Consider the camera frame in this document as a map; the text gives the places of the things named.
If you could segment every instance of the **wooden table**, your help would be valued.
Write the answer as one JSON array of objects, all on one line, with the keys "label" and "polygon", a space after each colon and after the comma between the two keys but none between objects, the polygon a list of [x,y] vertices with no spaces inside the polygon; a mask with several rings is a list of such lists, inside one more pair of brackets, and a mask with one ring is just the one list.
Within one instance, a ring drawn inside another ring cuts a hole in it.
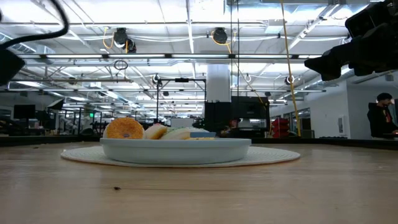
[{"label": "wooden table", "polygon": [[102,166],[59,156],[95,145],[0,148],[0,223],[398,223],[395,151],[267,145],[302,158],[211,169]]}]

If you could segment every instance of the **desk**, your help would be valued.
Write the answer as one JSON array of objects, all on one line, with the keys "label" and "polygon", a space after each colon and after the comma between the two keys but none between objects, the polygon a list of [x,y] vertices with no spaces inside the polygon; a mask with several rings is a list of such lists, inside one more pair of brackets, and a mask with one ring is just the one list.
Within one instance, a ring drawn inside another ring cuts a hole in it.
[{"label": "desk", "polygon": [[395,151],[276,144],[267,147],[299,152],[302,158],[217,169],[103,166],[59,156],[63,150],[98,144],[0,148],[0,223],[396,224],[398,220]]}]

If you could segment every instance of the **white placemat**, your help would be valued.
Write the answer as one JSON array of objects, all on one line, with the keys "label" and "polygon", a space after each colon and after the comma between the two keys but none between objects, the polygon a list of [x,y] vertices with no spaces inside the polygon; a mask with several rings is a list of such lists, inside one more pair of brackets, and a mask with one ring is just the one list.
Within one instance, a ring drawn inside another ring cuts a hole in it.
[{"label": "white placemat", "polygon": [[79,149],[67,150],[61,153],[64,159],[70,159],[80,162],[92,162],[97,164],[107,164],[115,166],[127,167],[233,167],[233,166],[249,166],[259,164],[273,164],[276,162],[285,162],[298,159],[299,153],[282,150],[271,149],[265,147],[250,147],[245,158],[233,161],[216,164],[201,164],[201,165],[152,165],[152,164],[135,164],[130,162],[121,162],[109,159],[105,156],[101,146],[86,147]]}]

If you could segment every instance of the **man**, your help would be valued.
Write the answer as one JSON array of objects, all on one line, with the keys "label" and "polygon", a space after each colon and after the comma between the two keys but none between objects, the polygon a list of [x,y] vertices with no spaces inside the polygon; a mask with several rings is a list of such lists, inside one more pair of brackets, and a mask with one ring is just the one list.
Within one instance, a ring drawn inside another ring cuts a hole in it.
[{"label": "man", "polygon": [[398,134],[398,127],[392,122],[388,110],[391,100],[390,94],[381,93],[377,96],[377,103],[369,104],[368,119],[371,123],[371,134],[374,138],[394,138],[394,134]]}]

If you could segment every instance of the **white plate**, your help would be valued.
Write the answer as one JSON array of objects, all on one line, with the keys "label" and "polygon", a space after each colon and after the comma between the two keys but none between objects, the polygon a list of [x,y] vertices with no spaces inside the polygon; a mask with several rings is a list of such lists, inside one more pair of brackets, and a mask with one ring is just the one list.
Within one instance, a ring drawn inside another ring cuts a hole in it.
[{"label": "white plate", "polygon": [[101,138],[111,159],[139,164],[211,164],[242,159],[250,139],[146,140]]}]

